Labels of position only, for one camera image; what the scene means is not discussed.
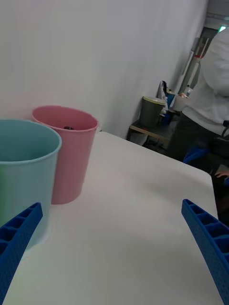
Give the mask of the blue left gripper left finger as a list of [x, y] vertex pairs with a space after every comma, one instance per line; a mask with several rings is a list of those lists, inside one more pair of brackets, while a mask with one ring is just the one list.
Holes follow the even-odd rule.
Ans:
[[0, 228], [0, 303], [2, 304], [27, 245], [43, 217], [34, 203]]

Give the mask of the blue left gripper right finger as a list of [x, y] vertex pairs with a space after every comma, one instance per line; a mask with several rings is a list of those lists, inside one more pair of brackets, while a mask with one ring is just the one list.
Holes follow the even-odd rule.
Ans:
[[223, 304], [229, 304], [229, 228], [188, 199], [181, 213], [202, 253]]

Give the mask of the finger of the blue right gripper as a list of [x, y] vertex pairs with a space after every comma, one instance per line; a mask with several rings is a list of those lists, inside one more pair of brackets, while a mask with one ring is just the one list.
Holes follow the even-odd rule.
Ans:
[[199, 159], [201, 157], [204, 157], [208, 154], [208, 148], [201, 148], [201, 147], [194, 147], [192, 148], [185, 156], [183, 163], [188, 164], [193, 160]]

